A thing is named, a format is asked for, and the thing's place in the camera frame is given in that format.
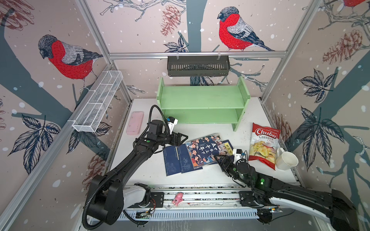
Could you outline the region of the illustrated Chinese history book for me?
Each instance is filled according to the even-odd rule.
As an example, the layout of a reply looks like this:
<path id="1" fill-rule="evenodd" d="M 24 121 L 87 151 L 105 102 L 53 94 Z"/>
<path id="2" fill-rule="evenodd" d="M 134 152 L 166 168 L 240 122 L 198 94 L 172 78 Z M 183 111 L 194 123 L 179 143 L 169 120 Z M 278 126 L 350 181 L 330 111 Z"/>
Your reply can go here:
<path id="1" fill-rule="evenodd" d="M 216 163 L 212 157 L 212 143 L 215 141 L 223 141 L 220 134 L 214 133 L 186 143 L 194 169 L 200 169 L 205 165 Z"/>

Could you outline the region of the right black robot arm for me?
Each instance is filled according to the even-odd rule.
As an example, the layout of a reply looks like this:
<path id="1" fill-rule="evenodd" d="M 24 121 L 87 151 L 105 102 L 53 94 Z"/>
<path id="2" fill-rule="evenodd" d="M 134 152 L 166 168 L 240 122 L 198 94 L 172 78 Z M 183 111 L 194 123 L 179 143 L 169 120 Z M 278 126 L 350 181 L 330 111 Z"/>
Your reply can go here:
<path id="1" fill-rule="evenodd" d="M 239 193 L 242 206 L 259 210 L 284 206 L 319 218 L 336 231 L 359 230 L 357 209 L 341 191 L 320 192 L 285 183 L 258 173 L 243 158 L 217 156 L 216 161 L 223 173 L 248 188 Z"/>

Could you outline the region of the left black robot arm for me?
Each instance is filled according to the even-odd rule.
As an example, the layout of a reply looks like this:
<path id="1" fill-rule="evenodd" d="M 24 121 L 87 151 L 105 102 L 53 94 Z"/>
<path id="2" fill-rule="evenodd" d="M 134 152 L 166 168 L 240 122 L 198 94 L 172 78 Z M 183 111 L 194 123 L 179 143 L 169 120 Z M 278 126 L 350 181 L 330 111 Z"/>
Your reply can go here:
<path id="1" fill-rule="evenodd" d="M 149 119 L 143 133 L 133 142 L 130 154 L 107 174 L 96 175 L 91 180 L 82 213 L 85 229 L 94 230 L 103 223 L 112 225 L 126 208 L 149 204 L 151 189 L 148 185 L 136 183 L 131 188 L 125 185 L 145 161 L 160 152 L 160 146 L 180 146 L 188 139 L 188 136 L 173 131 L 177 122 L 172 116 L 162 120 Z"/>

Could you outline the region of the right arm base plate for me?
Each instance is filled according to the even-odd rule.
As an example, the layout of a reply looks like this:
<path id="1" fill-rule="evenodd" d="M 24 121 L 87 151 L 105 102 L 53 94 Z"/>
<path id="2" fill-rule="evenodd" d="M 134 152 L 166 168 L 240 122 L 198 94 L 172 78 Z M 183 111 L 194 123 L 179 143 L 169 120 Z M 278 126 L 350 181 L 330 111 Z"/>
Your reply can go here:
<path id="1" fill-rule="evenodd" d="M 239 191 L 240 204 L 249 208 L 277 208 L 277 205 L 270 203 L 262 197 L 255 195 L 252 191 Z"/>

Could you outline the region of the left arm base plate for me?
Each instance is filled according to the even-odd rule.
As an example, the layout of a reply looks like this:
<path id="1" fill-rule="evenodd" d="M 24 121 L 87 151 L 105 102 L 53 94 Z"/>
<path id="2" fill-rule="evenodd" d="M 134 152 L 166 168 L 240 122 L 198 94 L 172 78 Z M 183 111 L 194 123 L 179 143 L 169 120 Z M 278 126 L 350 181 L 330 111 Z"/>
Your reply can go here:
<path id="1" fill-rule="evenodd" d="M 164 192 L 152 192 L 150 195 L 150 199 L 148 201 L 148 204 L 140 205 L 139 203 L 136 203 L 129 208 L 163 208 L 164 204 Z"/>

